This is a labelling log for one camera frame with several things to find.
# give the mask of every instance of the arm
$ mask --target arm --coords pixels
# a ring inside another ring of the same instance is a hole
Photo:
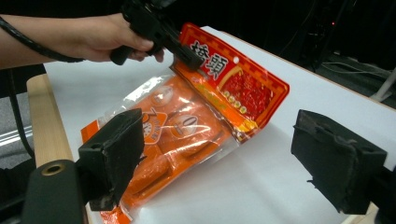
[[[113,49],[128,46],[136,49],[130,59],[142,61],[153,43],[134,33],[121,14],[79,19],[1,17],[36,43],[63,55],[93,62],[110,61]],[[163,50],[154,55],[163,60]],[[0,29],[0,69],[54,60],[25,47]]]

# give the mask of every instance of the orange packet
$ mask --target orange packet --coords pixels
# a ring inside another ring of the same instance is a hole
[[[184,24],[180,42],[205,61],[200,71],[179,61],[173,69],[231,124],[239,142],[259,132],[289,94],[289,84],[194,24]]]

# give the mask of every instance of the black cable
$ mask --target black cable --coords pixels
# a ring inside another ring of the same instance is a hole
[[[21,111],[18,104],[17,99],[17,91],[15,90],[15,83],[14,83],[14,74],[12,69],[7,70],[7,81],[8,81],[8,93],[9,93],[9,101],[11,102],[12,112],[14,113],[15,122],[17,123],[18,133],[20,135],[21,141],[23,146],[25,147],[27,153],[34,158],[35,152],[30,147],[29,143],[27,142],[26,134],[23,129],[23,123],[21,118]]]
[[[325,58],[325,55],[327,53],[326,49],[327,49],[327,47],[330,44],[330,40],[332,39],[332,36],[334,35],[335,28],[338,26],[338,22],[341,20],[341,17],[345,13],[345,9],[347,8],[347,4],[349,3],[349,1],[350,0],[345,0],[343,2],[343,4],[341,5],[340,10],[337,13],[337,17],[335,18],[335,21],[334,21],[334,26],[332,27],[332,29],[330,30],[330,33],[328,34],[328,36],[326,38],[326,41],[325,41],[325,43],[324,43],[324,45],[323,45],[323,47],[321,49],[321,53],[318,56],[318,60],[315,62],[315,64],[316,64],[315,67],[316,68],[318,68],[322,64],[323,59]]]
[[[286,46],[277,54],[279,57],[282,57],[283,52],[290,46],[290,44],[293,42],[294,38],[297,36],[297,34],[300,32],[300,29],[304,27],[304,25],[309,21],[309,17],[311,16],[312,12],[314,11],[315,5],[316,5],[316,0],[312,1],[311,8],[309,8],[308,14],[306,14],[305,18],[297,28],[296,32],[294,35],[291,37],[289,42],[286,44]]]

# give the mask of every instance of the transparent plastic packaging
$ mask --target transparent plastic packaging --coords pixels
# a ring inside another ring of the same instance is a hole
[[[81,130],[87,141],[118,113],[142,108],[144,158],[108,224],[130,223],[156,193],[202,162],[215,162],[259,132],[289,85],[193,24],[180,42],[205,59],[199,71],[175,58],[174,74],[153,77]]]

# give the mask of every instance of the finger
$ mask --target finger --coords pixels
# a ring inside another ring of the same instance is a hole
[[[163,62],[164,54],[165,54],[164,50],[161,49],[160,51],[154,54],[155,60],[159,63]]]
[[[132,30],[125,30],[124,33],[125,35],[120,35],[120,38],[122,38],[122,45],[137,49],[139,51],[149,51],[154,46],[154,43],[151,40],[137,35]]]
[[[132,51],[132,53],[129,55],[128,58],[132,59],[132,60],[136,60],[136,61],[142,62],[147,56],[148,55],[147,55],[146,52],[142,52],[142,51],[139,51],[139,50],[134,50],[134,51]]]

